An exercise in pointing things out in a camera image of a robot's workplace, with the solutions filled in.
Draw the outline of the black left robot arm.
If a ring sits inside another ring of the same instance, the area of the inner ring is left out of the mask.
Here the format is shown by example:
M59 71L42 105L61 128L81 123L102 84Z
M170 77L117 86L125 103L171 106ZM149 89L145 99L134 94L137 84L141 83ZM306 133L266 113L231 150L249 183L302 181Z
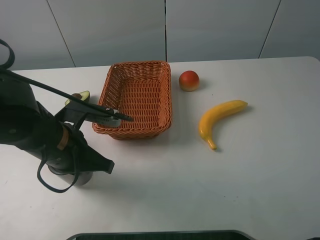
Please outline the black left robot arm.
M112 108L91 104L74 96L52 115L38 102L31 86L62 97L69 94L10 70L0 70L0 142L13 145L41 160L56 175L82 172L111 173L114 162L88 146L83 122L110 126L133 118Z

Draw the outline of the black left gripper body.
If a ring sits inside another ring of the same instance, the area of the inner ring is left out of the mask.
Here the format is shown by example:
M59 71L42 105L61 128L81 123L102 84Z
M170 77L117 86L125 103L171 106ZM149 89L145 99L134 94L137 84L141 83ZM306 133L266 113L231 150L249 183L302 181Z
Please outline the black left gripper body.
M74 173L75 176L80 172L112 172L114 162L88 145L80 127L89 113L115 114L107 113L94 104L77 101L71 101L56 115L52 115L42 104L38 105L38 109L37 147L43 164L62 174Z

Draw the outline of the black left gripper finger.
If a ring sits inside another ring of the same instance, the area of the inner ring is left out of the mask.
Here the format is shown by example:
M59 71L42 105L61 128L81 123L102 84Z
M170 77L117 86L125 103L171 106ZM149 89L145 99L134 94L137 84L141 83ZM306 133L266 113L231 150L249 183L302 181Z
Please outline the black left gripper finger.
M114 118L113 116L88 114L85 117L85 120L106 127L119 127L121 125L121 120L118 118Z
M94 104L94 106L99 108L99 109L104 110L105 112L107 112L109 114L113 113L116 116L110 116L110 115L108 115L106 113L103 113L103 112L100 112L100 111L97 111L97 112L94 112L94 113L89 113L89 114L99 115L99 116L114 117L114 118L120 119L120 121L121 120L129 121L129 122L133 122L134 121L134 119L131 116L125 115L124 113L120 113L117 109L113 109L113 108L109 108L109 107L105 107L105 106L101 106L101 105L97 105L97 104Z

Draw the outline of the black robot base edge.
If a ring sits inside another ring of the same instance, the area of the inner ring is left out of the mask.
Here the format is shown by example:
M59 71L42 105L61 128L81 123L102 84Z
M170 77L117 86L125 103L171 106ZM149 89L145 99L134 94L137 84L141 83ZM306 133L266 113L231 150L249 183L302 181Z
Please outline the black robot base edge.
M78 233L68 240L254 240L238 230Z

